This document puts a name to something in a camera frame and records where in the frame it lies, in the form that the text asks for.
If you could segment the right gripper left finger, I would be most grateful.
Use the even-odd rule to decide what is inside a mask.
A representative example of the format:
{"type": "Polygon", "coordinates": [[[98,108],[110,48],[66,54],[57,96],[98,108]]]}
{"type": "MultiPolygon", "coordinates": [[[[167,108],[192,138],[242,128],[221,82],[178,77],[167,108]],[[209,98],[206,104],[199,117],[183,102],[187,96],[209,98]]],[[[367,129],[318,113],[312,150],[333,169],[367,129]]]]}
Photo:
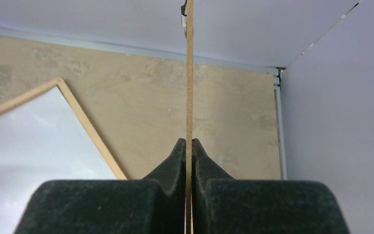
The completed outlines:
{"type": "Polygon", "coordinates": [[[142,179],[49,180],[31,196],[17,234],[182,234],[186,141],[142,179]]]}

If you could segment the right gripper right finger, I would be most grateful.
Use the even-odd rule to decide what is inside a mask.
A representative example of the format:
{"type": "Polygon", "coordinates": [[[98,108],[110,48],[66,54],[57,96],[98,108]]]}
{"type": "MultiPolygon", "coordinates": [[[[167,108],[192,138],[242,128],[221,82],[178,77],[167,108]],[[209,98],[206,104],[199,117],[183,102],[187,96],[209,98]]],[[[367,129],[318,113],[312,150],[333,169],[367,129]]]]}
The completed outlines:
{"type": "Polygon", "coordinates": [[[347,234],[337,199],[320,182],[234,179],[192,141],[196,234],[347,234]]]}

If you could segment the brown backing board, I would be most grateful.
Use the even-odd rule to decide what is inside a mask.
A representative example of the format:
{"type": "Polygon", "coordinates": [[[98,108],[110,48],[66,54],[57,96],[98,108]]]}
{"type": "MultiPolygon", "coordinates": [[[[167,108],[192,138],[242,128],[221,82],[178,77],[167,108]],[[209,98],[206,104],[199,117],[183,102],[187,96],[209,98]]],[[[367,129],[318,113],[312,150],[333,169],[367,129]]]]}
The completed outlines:
{"type": "Polygon", "coordinates": [[[181,6],[182,26],[187,40],[187,106],[186,106],[186,233],[192,233],[192,133],[193,133],[193,0],[181,6]]]}

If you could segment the printed photo sheet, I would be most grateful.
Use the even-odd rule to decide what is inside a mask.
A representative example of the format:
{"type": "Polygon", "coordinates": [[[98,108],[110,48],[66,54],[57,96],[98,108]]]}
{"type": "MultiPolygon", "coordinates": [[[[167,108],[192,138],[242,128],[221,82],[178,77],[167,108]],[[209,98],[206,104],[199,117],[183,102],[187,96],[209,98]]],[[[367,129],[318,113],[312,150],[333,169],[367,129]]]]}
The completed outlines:
{"type": "Polygon", "coordinates": [[[43,182],[114,174],[56,87],[0,116],[0,234],[11,234],[43,182]]]}

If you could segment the wooden picture frame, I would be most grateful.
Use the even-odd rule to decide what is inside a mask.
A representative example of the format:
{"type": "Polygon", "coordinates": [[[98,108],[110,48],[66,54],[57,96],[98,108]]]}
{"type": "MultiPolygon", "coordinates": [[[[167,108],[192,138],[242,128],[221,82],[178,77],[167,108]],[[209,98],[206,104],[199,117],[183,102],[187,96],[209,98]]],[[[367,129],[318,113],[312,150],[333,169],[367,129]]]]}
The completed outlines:
{"type": "Polygon", "coordinates": [[[51,80],[41,86],[38,86],[26,92],[25,94],[22,94],[3,104],[0,104],[0,116],[49,92],[51,89],[55,87],[58,88],[59,91],[62,93],[68,105],[71,107],[72,111],[78,118],[86,133],[93,141],[97,150],[101,153],[102,157],[104,158],[105,162],[113,172],[114,176],[117,179],[127,180],[128,178],[123,172],[123,170],[120,168],[117,160],[109,151],[108,147],[106,146],[101,136],[98,134],[98,132],[92,125],[90,119],[87,117],[86,113],[80,106],[79,102],[77,101],[77,99],[75,98],[67,83],[63,80],[63,78],[56,78],[54,80],[51,80]]]}

